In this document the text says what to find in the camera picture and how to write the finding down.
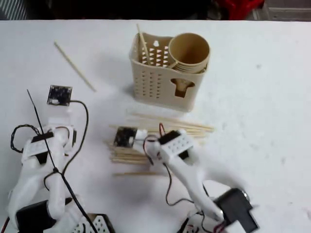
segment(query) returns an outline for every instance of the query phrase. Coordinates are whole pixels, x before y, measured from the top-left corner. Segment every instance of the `perforated basket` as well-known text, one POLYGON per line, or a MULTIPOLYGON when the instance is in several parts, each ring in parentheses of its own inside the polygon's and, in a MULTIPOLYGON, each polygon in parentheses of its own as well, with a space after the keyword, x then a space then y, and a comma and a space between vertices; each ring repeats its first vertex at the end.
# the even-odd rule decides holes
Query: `perforated basket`
POLYGON ((144 103, 160 105, 181 111, 191 111, 196 94, 199 90, 204 72, 199 74, 184 74, 171 68, 168 56, 168 44, 172 37, 162 37, 143 34, 149 50, 151 65, 147 65, 147 58, 139 34, 134 38, 130 51, 132 72, 134 79, 135 99, 144 103), (178 82, 190 81, 182 97, 176 92, 178 82))

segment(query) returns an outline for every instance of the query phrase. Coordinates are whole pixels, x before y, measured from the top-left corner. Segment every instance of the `utensil holder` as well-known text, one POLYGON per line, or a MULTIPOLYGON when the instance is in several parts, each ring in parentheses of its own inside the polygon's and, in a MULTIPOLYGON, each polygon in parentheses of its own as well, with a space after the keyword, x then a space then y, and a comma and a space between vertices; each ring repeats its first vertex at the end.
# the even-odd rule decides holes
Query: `utensil holder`
POLYGON ((135 99, 184 112, 191 111, 207 68, 198 74, 186 74, 167 68, 170 65, 168 45, 172 37, 146 33, 143 36, 151 63, 149 66, 139 34, 136 34, 130 51, 135 99), (185 92, 177 89, 179 83, 182 86, 188 81, 191 84, 183 88, 185 92))

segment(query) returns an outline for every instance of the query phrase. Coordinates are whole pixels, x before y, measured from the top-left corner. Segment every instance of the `white robotic arm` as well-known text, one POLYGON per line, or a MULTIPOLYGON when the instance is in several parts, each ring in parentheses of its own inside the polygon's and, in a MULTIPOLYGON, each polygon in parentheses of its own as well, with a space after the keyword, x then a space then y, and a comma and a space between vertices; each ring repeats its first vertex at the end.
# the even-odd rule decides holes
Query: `white robotic arm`
MULTIPOLYGON (((224 165, 210 160, 201 146, 188 136, 185 130, 171 131, 156 138, 148 136, 146 130, 120 127, 114 144, 115 146, 132 146, 133 149, 145 153, 152 165, 161 163, 167 166, 186 187, 198 211, 202 211, 218 225, 225 224, 225 221, 238 220, 238 217, 236 218, 230 213, 231 210, 229 209, 228 212, 227 209, 227 206, 230 206, 228 203, 233 199, 241 204, 239 211, 243 212, 242 215, 248 214, 248 210, 251 209, 242 179, 224 165), (205 180, 225 184, 233 191, 228 192, 228 196, 222 199, 219 197, 216 202, 205 191, 203 185, 205 180)), ((256 224, 250 224, 249 228, 257 229, 258 227, 256 224)))
POLYGON ((65 152, 73 146, 74 129, 71 126, 49 125, 45 134, 35 136, 27 141, 22 154, 22 169, 18 183, 13 189, 8 205, 9 217, 15 228, 19 228, 17 213, 28 206, 37 192, 49 189, 47 211, 52 219, 59 220, 65 213, 65 184, 60 174, 53 174, 53 165, 48 156, 44 137, 50 148, 55 166, 62 171, 65 165, 65 152))

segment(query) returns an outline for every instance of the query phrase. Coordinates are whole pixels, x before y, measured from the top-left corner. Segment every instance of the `white tabletop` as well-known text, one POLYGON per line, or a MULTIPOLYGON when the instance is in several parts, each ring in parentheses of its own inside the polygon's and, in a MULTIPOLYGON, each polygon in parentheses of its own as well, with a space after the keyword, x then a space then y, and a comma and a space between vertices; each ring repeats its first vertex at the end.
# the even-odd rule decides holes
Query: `white tabletop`
MULTIPOLYGON (((137 103, 132 97, 128 58, 136 21, 0 22, 0 225, 6 218, 8 192, 17 182, 20 154, 10 149, 15 126, 37 125, 28 88, 41 119, 47 120, 51 84, 73 87, 72 99, 90 112, 85 145, 68 169, 73 190, 86 210, 106 213, 118 233, 173 233, 188 204, 165 203, 166 177, 114 178, 104 139, 108 124, 122 125, 130 111, 174 116, 212 125, 207 154, 234 169, 248 183, 258 205, 262 233, 309 232, 311 229, 311 24, 302 22, 140 21, 150 34, 202 35, 211 46, 209 70, 192 112, 184 114, 137 103), (53 42, 64 49, 98 90, 90 90, 53 42)), ((85 113, 72 105, 81 138, 85 113)), ((16 135, 22 147, 28 130, 16 135)), ((218 188, 209 192, 217 195, 218 188)), ((174 180, 170 198, 186 197, 174 180)))

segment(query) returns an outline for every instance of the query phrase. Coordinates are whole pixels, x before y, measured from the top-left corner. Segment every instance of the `pile of chopsticks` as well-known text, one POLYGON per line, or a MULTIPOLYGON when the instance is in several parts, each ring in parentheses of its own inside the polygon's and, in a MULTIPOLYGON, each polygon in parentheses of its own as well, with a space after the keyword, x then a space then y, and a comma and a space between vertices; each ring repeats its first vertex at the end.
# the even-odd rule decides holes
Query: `pile of chopsticks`
MULTIPOLYGON (((187 134, 195 138, 196 140, 205 139, 208 133, 214 131, 214 129, 207 125, 190 123, 181 121, 174 118, 153 116, 140 113, 132 113, 135 118, 129 120, 133 122, 133 125, 128 127, 137 127, 139 129, 145 129, 148 134, 154 134, 159 136, 159 123, 162 122, 165 127, 165 131, 185 129, 187 134)), ((119 126, 110 125, 110 127, 117 129, 119 126)), ((149 164, 147 157, 144 154, 139 153, 132 148, 120 148, 115 147, 113 142, 107 142, 107 146, 111 152, 110 160, 113 163, 133 164, 133 165, 146 165, 149 164)))

